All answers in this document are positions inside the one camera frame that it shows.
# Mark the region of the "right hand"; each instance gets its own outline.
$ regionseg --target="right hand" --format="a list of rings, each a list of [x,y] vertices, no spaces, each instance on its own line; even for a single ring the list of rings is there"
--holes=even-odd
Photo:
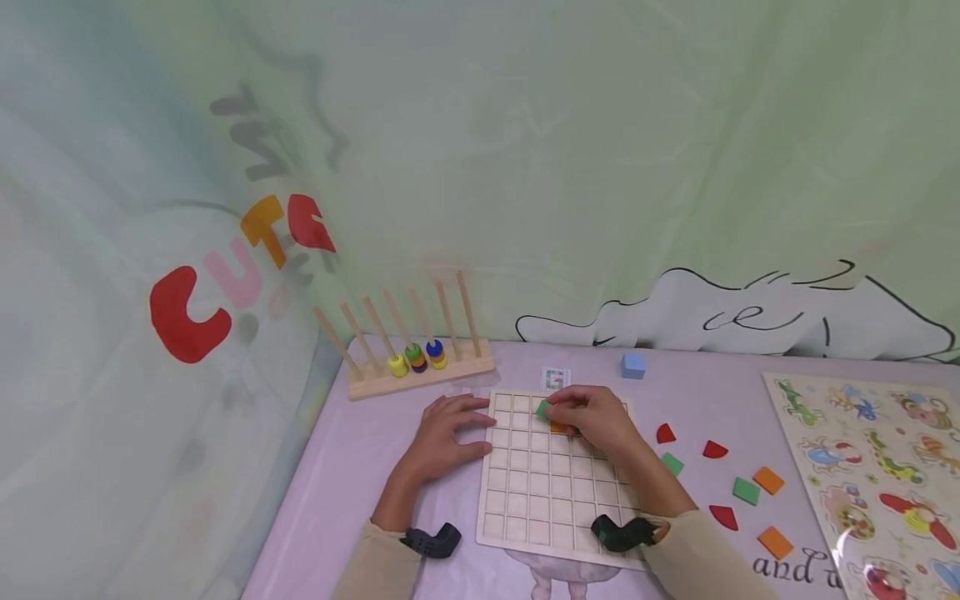
[[[576,427],[588,442],[611,458],[624,458],[646,444],[623,402],[610,388],[571,385],[546,401],[551,404],[546,409],[550,420]]]

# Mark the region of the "green tile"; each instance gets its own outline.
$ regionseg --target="green tile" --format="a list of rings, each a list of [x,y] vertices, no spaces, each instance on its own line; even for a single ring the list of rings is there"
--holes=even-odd
[[[670,469],[674,477],[680,475],[680,471],[684,470],[684,462],[669,452],[661,456],[660,459]]]
[[[746,479],[737,477],[736,481],[733,482],[733,495],[756,506],[757,502],[760,501],[760,488]]]

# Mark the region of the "orange tile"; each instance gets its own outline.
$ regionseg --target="orange tile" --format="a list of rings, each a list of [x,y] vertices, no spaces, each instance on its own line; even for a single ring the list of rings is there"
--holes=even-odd
[[[767,467],[761,468],[754,475],[754,481],[756,484],[762,487],[770,495],[777,495],[777,492],[780,491],[780,488],[783,487],[783,480],[780,479],[780,476],[774,473],[772,470]]]
[[[756,539],[759,540],[759,542],[763,544],[763,547],[778,561],[782,561],[787,555],[793,552],[793,544],[790,543],[790,540],[785,538],[776,527],[767,527],[767,530]]]

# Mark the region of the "black wrist strap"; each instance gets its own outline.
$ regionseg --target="black wrist strap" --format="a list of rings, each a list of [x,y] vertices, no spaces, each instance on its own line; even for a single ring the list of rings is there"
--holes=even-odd
[[[460,531],[450,523],[444,523],[436,536],[431,536],[421,529],[410,528],[401,543],[409,546],[414,552],[428,559],[449,558],[460,543]]]

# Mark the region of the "wooden puzzle board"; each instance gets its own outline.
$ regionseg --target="wooden puzzle board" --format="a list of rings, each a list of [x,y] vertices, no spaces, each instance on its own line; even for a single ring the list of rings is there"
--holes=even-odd
[[[960,595],[960,407],[946,390],[763,374],[850,598]]]
[[[491,390],[477,511],[478,543],[585,563],[644,569],[638,548],[616,554],[590,531],[599,515],[617,525],[635,516],[636,497],[601,451],[580,436],[550,431],[537,407],[549,393]],[[624,404],[628,415],[630,408]]]

